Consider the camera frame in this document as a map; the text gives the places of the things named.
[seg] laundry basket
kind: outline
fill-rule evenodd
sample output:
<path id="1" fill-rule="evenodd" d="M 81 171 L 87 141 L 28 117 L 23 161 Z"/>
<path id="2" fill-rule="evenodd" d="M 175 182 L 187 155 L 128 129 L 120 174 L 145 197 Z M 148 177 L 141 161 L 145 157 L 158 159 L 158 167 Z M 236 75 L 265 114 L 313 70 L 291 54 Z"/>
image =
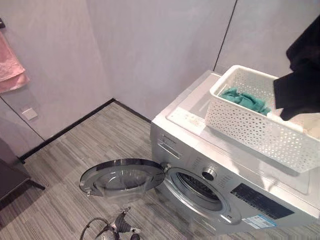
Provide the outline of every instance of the laundry basket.
<path id="1" fill-rule="evenodd" d="M 301 114 L 285 122 L 276 110 L 273 81 L 277 77 L 248 67 L 232 66 L 210 89 L 211 102 L 205 116 L 207 126 L 271 159 L 302 173 L 320 166 L 320 125 L 306 134 L 306 123 L 320 124 L 320 115 Z M 265 101 L 268 116 L 228 101 L 219 95 L 232 87 Z"/>

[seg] wood-grain floor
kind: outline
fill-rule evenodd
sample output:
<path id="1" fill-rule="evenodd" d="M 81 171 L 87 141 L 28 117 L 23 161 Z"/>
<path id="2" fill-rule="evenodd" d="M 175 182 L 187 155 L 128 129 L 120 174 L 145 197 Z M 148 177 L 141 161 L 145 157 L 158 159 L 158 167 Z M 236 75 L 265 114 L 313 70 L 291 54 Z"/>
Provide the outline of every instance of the wood-grain floor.
<path id="1" fill-rule="evenodd" d="M 77 240 L 91 218 L 111 220 L 119 207 L 101 197 L 86 197 L 79 189 L 80 177 L 88 168 L 105 161 L 151 159 L 149 135 L 149 123 L 112 103 L 29 157 L 25 167 L 46 190 L 24 188 L 15 194 L 15 200 L 8 198 L 2 203 L 0 239 Z M 214 236 L 183 219 L 154 190 L 133 203 L 126 220 L 142 230 L 141 238 L 145 240 L 320 238 L 317 224 Z M 93 223 L 85 239 L 93 239 L 102 227 L 100 222 Z M 130 234 L 121 237 L 130 239 Z"/>

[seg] washing machine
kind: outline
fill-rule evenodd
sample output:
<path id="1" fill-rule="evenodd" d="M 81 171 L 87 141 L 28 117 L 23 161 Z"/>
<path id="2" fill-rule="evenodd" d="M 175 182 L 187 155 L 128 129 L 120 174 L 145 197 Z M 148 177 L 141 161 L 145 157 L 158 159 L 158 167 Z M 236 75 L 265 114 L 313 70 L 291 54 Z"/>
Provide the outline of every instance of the washing machine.
<path id="1" fill-rule="evenodd" d="M 319 167 L 297 173 L 205 125 L 219 77 L 207 71 L 154 118 L 152 159 L 101 163 L 81 176 L 80 189 L 127 203 L 157 188 L 215 234 L 317 221 Z"/>

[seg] washing machine door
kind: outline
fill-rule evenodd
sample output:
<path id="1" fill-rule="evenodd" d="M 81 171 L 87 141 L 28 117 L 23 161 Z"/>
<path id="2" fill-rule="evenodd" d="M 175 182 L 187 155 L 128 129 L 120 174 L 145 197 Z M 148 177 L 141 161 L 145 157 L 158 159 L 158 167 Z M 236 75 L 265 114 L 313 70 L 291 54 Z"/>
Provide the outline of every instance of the washing machine door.
<path id="1" fill-rule="evenodd" d="M 88 196 L 105 197 L 109 203 L 123 205 L 140 199 L 164 179 L 160 164 L 140 158 L 123 158 L 100 163 L 85 171 L 80 179 L 80 189 Z"/>

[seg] wall switch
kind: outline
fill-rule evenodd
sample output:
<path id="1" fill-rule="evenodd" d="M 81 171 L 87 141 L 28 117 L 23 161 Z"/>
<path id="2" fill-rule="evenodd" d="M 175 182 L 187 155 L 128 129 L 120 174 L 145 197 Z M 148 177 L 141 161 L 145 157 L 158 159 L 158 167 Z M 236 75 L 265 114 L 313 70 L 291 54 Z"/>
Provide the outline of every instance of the wall switch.
<path id="1" fill-rule="evenodd" d="M 34 119 L 38 114 L 32 108 L 29 108 L 22 112 L 22 114 L 26 117 L 26 119 L 31 120 Z"/>

